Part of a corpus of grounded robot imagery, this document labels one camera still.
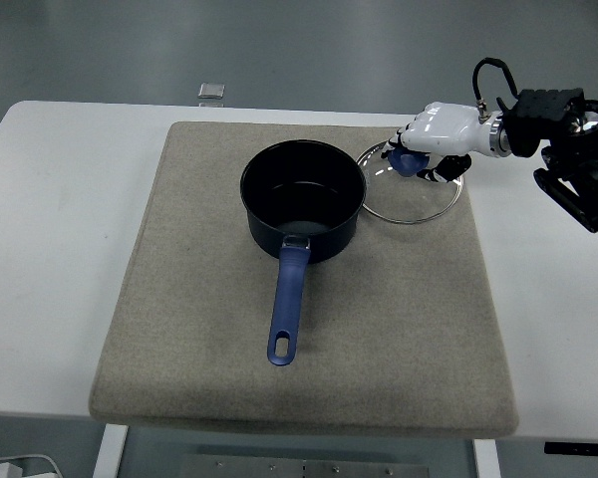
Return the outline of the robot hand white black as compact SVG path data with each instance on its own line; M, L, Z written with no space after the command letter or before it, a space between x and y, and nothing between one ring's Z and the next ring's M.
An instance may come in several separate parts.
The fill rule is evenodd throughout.
M433 102L397 130L383 146L381 158L404 177L447 183L467 172L472 152L505 156L502 133L502 123L495 113Z

